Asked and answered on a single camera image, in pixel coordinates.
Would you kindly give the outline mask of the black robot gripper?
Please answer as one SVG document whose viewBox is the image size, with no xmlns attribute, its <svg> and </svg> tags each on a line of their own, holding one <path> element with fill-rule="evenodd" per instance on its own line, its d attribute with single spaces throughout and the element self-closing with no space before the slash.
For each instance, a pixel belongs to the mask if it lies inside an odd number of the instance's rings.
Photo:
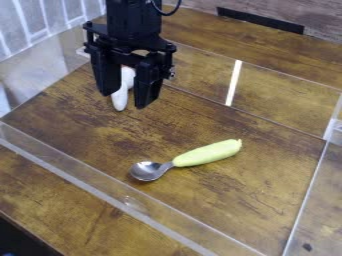
<svg viewBox="0 0 342 256">
<path fill-rule="evenodd" d="M 120 65 L 138 65 L 134 79 L 138 109 L 146 108 L 158 99 L 163 79 L 172 74 L 176 47 L 160 37 L 160 33 L 162 17 L 174 15 L 178 9 L 164 12 L 162 2 L 105 0 L 105 23 L 87 21 L 83 25 L 87 31 L 85 52 L 91 55 L 96 87 L 103 96 L 109 96 L 120 88 Z M 140 57 L 134 55 L 135 50 L 156 55 L 156 65 L 140 62 Z"/>
</svg>

